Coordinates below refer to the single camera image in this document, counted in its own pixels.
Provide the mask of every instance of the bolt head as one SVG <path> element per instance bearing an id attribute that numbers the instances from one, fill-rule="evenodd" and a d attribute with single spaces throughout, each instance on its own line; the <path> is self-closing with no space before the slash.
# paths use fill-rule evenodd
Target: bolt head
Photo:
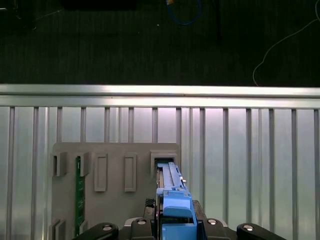
<path id="1" fill-rule="evenodd" d="M 249 232 L 253 231 L 254 230 L 254 227 L 253 226 L 250 226 L 250 225 L 244 225 L 243 228 Z"/>
<path id="2" fill-rule="evenodd" d="M 209 220 L 208 220 L 208 223 L 211 224 L 211 225 L 216 225 L 216 224 L 217 224 L 217 221 L 214 220 L 214 219 L 209 219 Z"/>
<path id="3" fill-rule="evenodd" d="M 110 231 L 112 229 L 112 227 L 110 225 L 105 225 L 102 230 L 103 231 Z"/>
<path id="4" fill-rule="evenodd" d="M 144 220 L 144 219 L 139 219 L 139 220 L 137 221 L 137 223 L 140 224 L 140 225 L 143 225 L 143 224 L 146 224 L 147 221 Z"/>

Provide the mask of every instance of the gray fixture board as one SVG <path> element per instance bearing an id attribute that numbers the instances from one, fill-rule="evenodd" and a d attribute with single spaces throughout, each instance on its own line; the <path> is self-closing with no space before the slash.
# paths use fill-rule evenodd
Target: gray fixture board
<path id="1" fill-rule="evenodd" d="M 50 159 L 49 238 L 64 235 L 61 240 L 69 240 L 74 235 L 77 157 L 80 175 L 85 176 L 86 228 L 105 222 L 122 228 L 127 219 L 142 217 L 146 198 L 156 198 L 155 161 L 166 159 L 181 166 L 176 143 L 56 143 Z"/>

